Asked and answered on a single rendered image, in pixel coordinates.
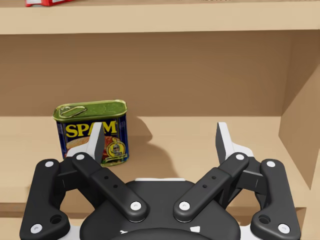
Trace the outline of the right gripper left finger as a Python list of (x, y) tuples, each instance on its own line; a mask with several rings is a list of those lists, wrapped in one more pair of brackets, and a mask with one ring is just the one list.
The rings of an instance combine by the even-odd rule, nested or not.
[[(21, 237), (109, 237), (115, 228), (117, 214), (130, 223), (145, 220), (148, 204), (98, 160), (103, 155), (103, 125), (96, 122), (88, 142), (71, 148), (62, 162), (40, 161), (34, 170), (24, 215)], [(79, 190), (98, 212), (105, 203), (113, 213), (103, 210), (98, 219), (91, 214), (80, 227), (72, 227), (61, 211), (66, 192)]]

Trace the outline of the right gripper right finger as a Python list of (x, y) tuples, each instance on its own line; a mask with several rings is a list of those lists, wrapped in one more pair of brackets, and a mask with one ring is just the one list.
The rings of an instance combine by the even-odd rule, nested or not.
[(249, 227), (254, 237), (301, 236), (283, 163), (276, 159), (257, 161), (250, 148), (232, 141), (225, 122), (217, 123), (215, 147), (219, 166), (207, 172), (175, 202), (175, 219), (188, 223), (213, 200), (226, 208), (241, 190), (249, 190), (254, 192), (260, 206)]

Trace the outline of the green and blue rectangular can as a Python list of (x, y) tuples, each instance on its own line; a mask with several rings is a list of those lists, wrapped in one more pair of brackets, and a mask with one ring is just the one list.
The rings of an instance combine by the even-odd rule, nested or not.
[(129, 158), (127, 131), (128, 108), (124, 100), (102, 100), (62, 104), (53, 112), (62, 156), (71, 148), (88, 142), (94, 123), (101, 122), (104, 131), (102, 167), (122, 164)]

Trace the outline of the red carton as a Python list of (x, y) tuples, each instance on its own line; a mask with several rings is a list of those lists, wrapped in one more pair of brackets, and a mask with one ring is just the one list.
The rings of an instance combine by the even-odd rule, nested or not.
[(26, 7), (42, 6), (52, 7), (64, 3), (73, 2), (74, 0), (25, 0)]

